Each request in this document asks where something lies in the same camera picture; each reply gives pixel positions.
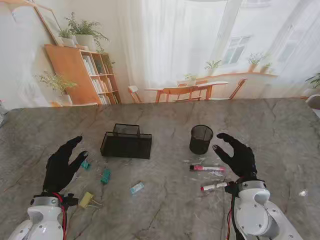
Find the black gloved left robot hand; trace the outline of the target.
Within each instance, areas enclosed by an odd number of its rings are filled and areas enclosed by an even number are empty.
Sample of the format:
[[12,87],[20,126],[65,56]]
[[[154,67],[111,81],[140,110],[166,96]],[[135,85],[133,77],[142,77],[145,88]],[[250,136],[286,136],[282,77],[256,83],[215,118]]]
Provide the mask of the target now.
[[71,182],[81,164],[88,157],[88,152],[82,151],[74,161],[69,163],[73,149],[82,139],[82,136],[77,136],[68,140],[50,156],[46,164],[46,173],[42,186],[44,192],[59,193]]

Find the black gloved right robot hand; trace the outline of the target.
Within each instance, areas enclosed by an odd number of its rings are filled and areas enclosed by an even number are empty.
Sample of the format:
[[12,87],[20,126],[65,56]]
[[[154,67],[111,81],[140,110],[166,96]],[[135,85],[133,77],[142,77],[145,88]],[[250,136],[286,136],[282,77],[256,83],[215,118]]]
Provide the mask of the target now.
[[255,155],[252,149],[227,133],[216,135],[218,139],[228,143],[233,148],[233,156],[228,155],[219,145],[214,144],[212,149],[231,170],[246,181],[257,179]]

